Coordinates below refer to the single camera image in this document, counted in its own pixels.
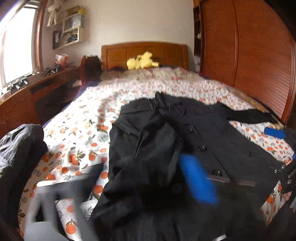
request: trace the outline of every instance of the window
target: window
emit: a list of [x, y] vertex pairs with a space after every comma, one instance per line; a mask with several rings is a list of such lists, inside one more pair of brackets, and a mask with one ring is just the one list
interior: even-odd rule
[[0, 89], [33, 72], [33, 27], [39, 5], [40, 1], [29, 1], [14, 15], [2, 31]]

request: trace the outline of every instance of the blue object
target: blue object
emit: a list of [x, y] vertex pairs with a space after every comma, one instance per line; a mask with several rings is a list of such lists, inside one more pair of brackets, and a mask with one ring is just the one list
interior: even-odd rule
[[181, 154], [179, 163], [192, 196], [200, 202], [217, 204], [218, 198], [215, 186], [207, 179], [207, 173], [196, 157]]
[[273, 136], [273, 137], [277, 137], [279, 139], [284, 139], [286, 137], [285, 132], [279, 131], [276, 129], [272, 129], [269, 127], [265, 127], [264, 134], [269, 135], [269, 136]]

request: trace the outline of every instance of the wardrobe door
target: wardrobe door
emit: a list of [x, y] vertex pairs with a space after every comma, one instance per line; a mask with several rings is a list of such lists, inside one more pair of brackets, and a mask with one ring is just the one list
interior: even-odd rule
[[294, 41], [264, 0], [234, 0], [234, 7], [239, 47], [234, 87], [259, 99], [286, 121]]
[[237, 24], [232, 0], [206, 0], [203, 8], [202, 74], [234, 86], [237, 67]]
[[199, 0], [193, 0], [193, 7], [197, 7], [199, 5]]

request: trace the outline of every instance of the window frame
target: window frame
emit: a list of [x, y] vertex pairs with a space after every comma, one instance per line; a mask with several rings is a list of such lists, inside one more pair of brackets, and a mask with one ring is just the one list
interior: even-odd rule
[[[18, 1], [17, 2], [18, 8], [17, 10], [15, 10], [13, 16], [9, 19], [10, 21], [22, 8], [31, 8], [36, 10], [34, 15], [34, 20], [33, 20], [32, 42], [31, 42], [33, 72], [37, 68], [39, 68], [40, 72], [43, 71], [42, 54], [41, 54], [41, 37], [42, 37], [43, 19], [44, 19], [47, 2], [48, 0], [22, 0], [22, 3], [20, 4], [20, 1]], [[0, 33], [0, 41], [2, 43], [2, 46], [4, 46], [5, 35], [7, 31], [5, 28], [6, 27], [4, 27], [3, 31]], [[3, 89], [5, 86], [9, 86], [12, 83], [16, 82], [16, 80], [19, 80], [23, 77], [31, 76], [33, 74], [33, 72], [30, 72], [10, 81], [9, 83], [6, 83], [3, 63], [4, 63], [4, 48], [2, 47], [0, 51], [0, 90]]]

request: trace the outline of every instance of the bedsheet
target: bedsheet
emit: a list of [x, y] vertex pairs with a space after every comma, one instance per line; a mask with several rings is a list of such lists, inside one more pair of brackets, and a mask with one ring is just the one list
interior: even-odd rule
[[[205, 104], [217, 101], [235, 110], [253, 108], [214, 80], [206, 80], [182, 68], [155, 68], [126, 72], [105, 72], [101, 83], [88, 87], [81, 96], [55, 116], [44, 128], [44, 141], [48, 152], [42, 157], [28, 180], [20, 200], [18, 221], [20, 234], [26, 220], [29, 202], [34, 198], [37, 182], [41, 180], [68, 181], [85, 172], [86, 167], [104, 163], [104, 170], [97, 180], [88, 200], [81, 208], [88, 218], [108, 182], [109, 131], [120, 114], [122, 105], [138, 98], [154, 98], [155, 92], [193, 98]], [[248, 140], [269, 152], [278, 161], [288, 164], [294, 151], [283, 140], [263, 134], [271, 123], [245, 124], [230, 121]], [[269, 224], [285, 203], [278, 182], [261, 210]], [[81, 240], [76, 226], [75, 210], [71, 199], [56, 201], [56, 207], [67, 236]]]

